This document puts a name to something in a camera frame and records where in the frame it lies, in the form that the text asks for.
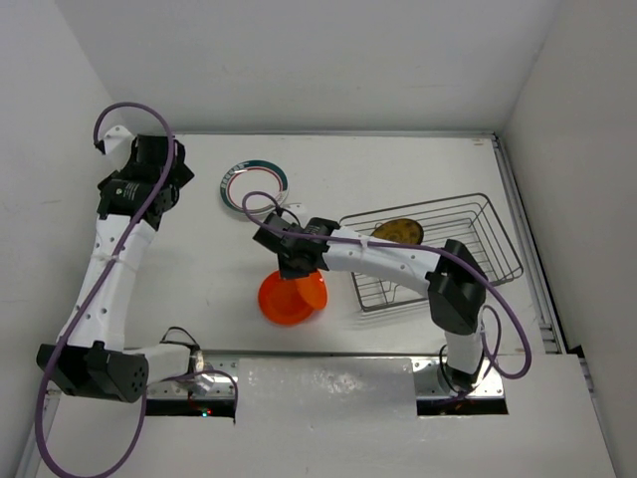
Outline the orange plastic plate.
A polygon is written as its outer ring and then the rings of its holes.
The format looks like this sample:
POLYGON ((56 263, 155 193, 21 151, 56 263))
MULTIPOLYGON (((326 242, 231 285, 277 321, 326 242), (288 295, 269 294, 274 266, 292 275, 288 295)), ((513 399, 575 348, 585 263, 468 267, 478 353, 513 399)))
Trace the orange plastic plate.
POLYGON ((303 302, 295 288, 294 280, 283 279, 280 272, 275 271, 260 286, 260 310, 265 318, 275 325, 295 326, 316 312, 303 302))
POLYGON ((328 301, 327 287, 320 271, 294 280, 295 288, 303 302, 313 310, 323 310, 328 301))

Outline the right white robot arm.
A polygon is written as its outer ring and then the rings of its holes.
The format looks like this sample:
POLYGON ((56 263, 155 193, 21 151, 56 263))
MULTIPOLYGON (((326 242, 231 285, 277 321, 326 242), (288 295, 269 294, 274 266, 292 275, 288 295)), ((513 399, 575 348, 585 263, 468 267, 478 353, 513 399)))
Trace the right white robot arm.
POLYGON ((433 324, 444 332, 447 361, 441 375, 457 393, 476 382, 485 356, 479 313, 488 280, 467 247, 449 239, 441 249, 401 244, 360 234, 314 217, 307 225, 269 214, 253 239, 278 258, 285 279, 318 270, 381 279, 425 297, 433 324))

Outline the dark green rimmed plate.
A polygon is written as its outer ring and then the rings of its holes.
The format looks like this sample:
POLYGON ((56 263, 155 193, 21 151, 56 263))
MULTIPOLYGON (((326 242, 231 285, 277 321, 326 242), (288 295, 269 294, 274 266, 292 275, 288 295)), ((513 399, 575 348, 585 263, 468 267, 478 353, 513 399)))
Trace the dark green rimmed plate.
POLYGON ((243 160, 228 169, 219 185, 219 204, 231 215, 243 214, 243 200, 252 192, 263 192, 283 203, 290 182, 281 167, 265 159, 243 160))

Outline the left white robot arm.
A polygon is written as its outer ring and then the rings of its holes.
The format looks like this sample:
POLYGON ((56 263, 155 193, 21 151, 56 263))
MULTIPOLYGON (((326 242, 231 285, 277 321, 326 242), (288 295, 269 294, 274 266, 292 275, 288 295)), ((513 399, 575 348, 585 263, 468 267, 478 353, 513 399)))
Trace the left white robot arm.
POLYGON ((51 380, 63 393, 135 402, 148 385, 190 372, 195 347, 161 340, 127 350, 124 332, 143 255, 193 176, 179 141, 139 135, 125 166, 99 183, 93 254, 53 365, 51 380))

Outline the yellow brown plate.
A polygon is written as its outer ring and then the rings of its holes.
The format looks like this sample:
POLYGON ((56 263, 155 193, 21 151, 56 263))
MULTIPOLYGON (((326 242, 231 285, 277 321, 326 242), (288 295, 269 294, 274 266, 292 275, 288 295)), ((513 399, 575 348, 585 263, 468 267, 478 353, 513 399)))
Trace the yellow brown plate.
POLYGON ((399 244, 420 245, 424 239, 424 230, 413 219, 397 218, 380 224, 371 236, 399 244))

